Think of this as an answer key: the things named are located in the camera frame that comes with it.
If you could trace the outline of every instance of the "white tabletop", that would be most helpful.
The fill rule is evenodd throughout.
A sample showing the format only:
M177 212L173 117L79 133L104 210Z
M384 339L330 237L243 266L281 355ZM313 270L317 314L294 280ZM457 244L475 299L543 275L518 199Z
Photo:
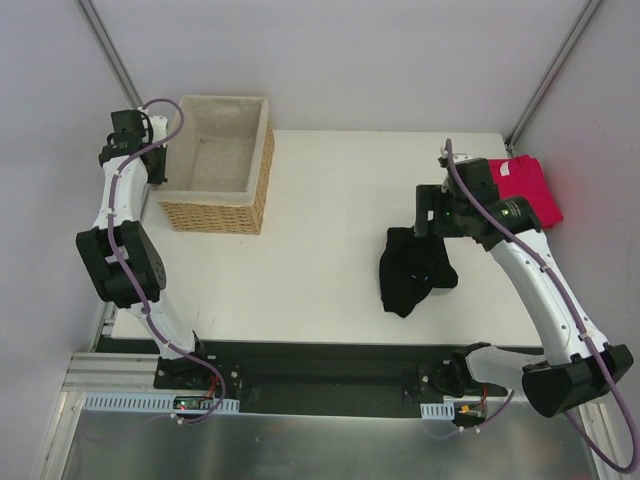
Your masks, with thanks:
M460 277L409 317L386 313L378 262L388 227L413 225L415 187L444 179L437 157L506 158L498 134L278 131L262 234L174 232L153 195L144 226L167 293L205 340L539 346L506 274L471 239L448 239ZM118 313L115 338L148 338Z

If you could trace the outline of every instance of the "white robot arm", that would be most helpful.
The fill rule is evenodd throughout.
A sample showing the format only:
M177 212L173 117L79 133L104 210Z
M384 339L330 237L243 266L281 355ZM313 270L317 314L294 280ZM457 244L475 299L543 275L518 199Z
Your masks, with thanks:
M540 335L544 354L524 355L477 343L436 367L429 383L456 397L479 384L500 385L524 393L546 417L604 395L609 385L594 349L615 382L633 364L631 353L625 345L611 346L588 318L560 273L528 201L523 197L500 199L490 184L486 159L469 159L452 169L458 158L450 150L447 141L447 155L440 159L448 169L444 184L417 188L416 236L468 236L482 244L513 282ZM584 331L578 328L574 313Z
M112 121L114 133L108 137L108 144L99 156L105 177L100 212L92 229L77 235L76 244L100 297L104 301L113 301L140 320L158 345L161 359L180 361L182 355L160 338L169 340L173 346L187 353L196 351L197 338L167 298L164 265L140 224L147 184L166 180L166 145L158 146L120 170L123 162L151 144L153 137L162 139L167 136L167 119L149 116L146 110L138 109L114 112ZM114 176L119 178L115 191L112 191ZM137 292L111 255L107 238L110 214L113 214L113 229L120 252L149 299L155 331L147 320Z

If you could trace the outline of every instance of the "woven basket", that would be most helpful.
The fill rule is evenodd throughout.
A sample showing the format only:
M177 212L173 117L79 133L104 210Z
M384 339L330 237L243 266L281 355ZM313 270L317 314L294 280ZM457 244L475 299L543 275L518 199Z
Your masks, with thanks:
M260 233L275 147L267 100L187 95L180 106L185 127L168 144L169 181L156 191L173 228Z

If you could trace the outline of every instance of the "purple cable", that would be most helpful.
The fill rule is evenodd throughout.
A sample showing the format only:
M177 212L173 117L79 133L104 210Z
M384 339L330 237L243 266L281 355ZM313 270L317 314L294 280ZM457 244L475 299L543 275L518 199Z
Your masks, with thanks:
M157 327L153 323L153 320L151 319L151 304L149 303L149 299L144 294L144 291L142 290L142 286L138 282L138 279L136 278L134 273L131 271L131 268L127 264L127 261L125 260L124 256L120 252L120 249L118 248L118 244L116 243L116 239L114 235L113 209L115 205L116 191L118 186L118 180L120 179L120 174L131 162L140 158L145 153L150 152L154 148L161 146L163 143L166 143L169 140L171 140L178 133L180 133L180 130L182 130L182 127L184 126L184 112L182 111L182 108L180 108L180 105L178 105L176 102L168 98L156 98L154 100L150 100L147 103L145 103L142 106L142 108L146 109L149 105L152 105L154 103L169 103L173 105L176 108L178 114L180 115L180 123L178 124L178 127L172 133L167 135L165 138L162 138L154 143L151 143L146 147L140 149L136 153L132 154L129 158L127 158L124 162L120 164L120 166L118 167L117 173L113 177L111 177L111 188L109 190L110 213L107 215L107 237L109 239L109 246L111 247L111 251L113 252L113 255L118 260L118 263L122 267L122 270L124 271L129 281L131 282L133 289L136 291L136 294L138 295L138 297L140 298L140 301L142 302L142 307L143 307L142 313L145 315L147 324L149 325L149 329L151 330L151 332L153 332L153 335L158 340L160 340L161 343L165 344L169 349L173 350L177 354L209 369L218 378L218 381L220 382L220 388L221 388L220 398L218 398L218 401L215 402L209 410L207 410L204 414L200 415L199 417L192 418L192 419L189 419L189 418L182 419L185 423L199 423L202 420L205 420L209 415L215 412L220 407L220 405L222 405L222 402L224 401L224 398L227 393L227 387L226 387L226 384L224 383L224 378L222 378L222 375L220 374L220 372L216 367L205 362L204 360L199 359L198 357L195 357L194 355L191 355L190 352L186 352L184 350L179 349L178 347L173 345L171 342L169 342L166 338L164 338L164 336L158 331Z
M453 175L453 179L455 180L460 190L462 190L462 193L464 193L465 197L467 197L467 200L469 200L469 202L475 207L475 209L478 210L478 212L480 212L480 214L484 218L486 218L487 221L491 223L491 225L493 225L500 233L502 233L507 239L511 240L513 243L515 243L520 248L522 248L522 250L524 250L529 256L531 256L531 258L533 258L535 262L540 266L541 270L546 272L547 275L549 275L549 278L551 278L551 281L558 289L560 296L562 297L565 304L567 305L567 308L569 309L569 312L571 313L571 316L573 317L573 320L576 323L576 327L578 327L578 331L584 337L584 341L587 345L587 348L589 349L589 352L591 352L591 355L593 355L593 357L595 358L596 363L598 364L598 367L600 367L600 370L602 371L602 375L604 376L604 379L607 382L609 389L611 390L613 398L615 398L616 403L618 404L618 407L620 407L622 416L627 422L627 427L629 427L629 434L631 435L631 443L633 445L633 453L631 455L631 461L629 462L629 465L627 465L626 467L623 467L621 465L617 465L616 463L614 463L614 461L611 460L609 457L607 457L605 453L602 450L600 450L600 448L594 443L594 441L591 440L591 438L589 438L587 433L580 426L578 421L575 418L573 418L572 415L570 415L569 413L565 413L565 415L567 416L571 424L575 427L575 429L578 431L578 433L582 436L582 438L584 438L584 440L589 444L591 449L595 452L596 455L598 455L602 459L603 462L605 462L615 471L620 473L635 472L638 468L638 465L640 464L640 458L638 458L638 449L640 448L640 435L638 434L636 423L633 420L631 411L629 410L629 407L624 401L624 398L622 398L622 394L620 393L620 390L618 389L616 382L611 377L611 373L609 373L609 369L604 363L604 360L602 359L600 352L598 351L595 344L593 343L593 340L591 340L591 337L588 336L587 327L585 327L584 322L580 317L580 313L578 312L578 309L573 303L573 300L571 299L569 292L567 292L567 289L564 287L564 285L560 281L560 278L551 269L551 267L547 265L547 262L545 262L545 260L538 254L538 252L536 252L533 248L531 248L525 242L523 242L518 237L516 237L509 230L507 230L500 222L498 222L498 220L496 220L480 204L478 200L476 200L473 194L469 191L467 186L462 181L462 178L460 178L458 169L456 168L455 162L453 161L453 149L451 146L450 138L447 138L447 141L445 142L445 148L447 150L447 160L448 160L447 163L449 164L451 175Z
M516 391L515 390L511 390L511 393L509 394L507 399L504 401L504 403L502 405L500 405L500 408L498 410L496 410L496 413L494 413L489 418L487 418L484 422L482 422L480 425L478 425L478 428L486 427L487 425L492 423L498 415L500 415L502 412L504 412L507 409L507 407L509 406L509 404L511 404L511 400L513 400L513 397L515 396L515 394L516 394ZM435 440L446 440L447 438L455 437L459 433L469 432L471 430L473 430L474 432L475 431L478 431L478 432L480 431L480 430L476 430L474 427L467 427L467 428L463 428L462 430L460 430L460 429L452 430L451 432L445 433L444 435L434 435L433 433L429 432L426 429L425 429L425 432L427 432L427 435L429 435L431 438L433 438Z

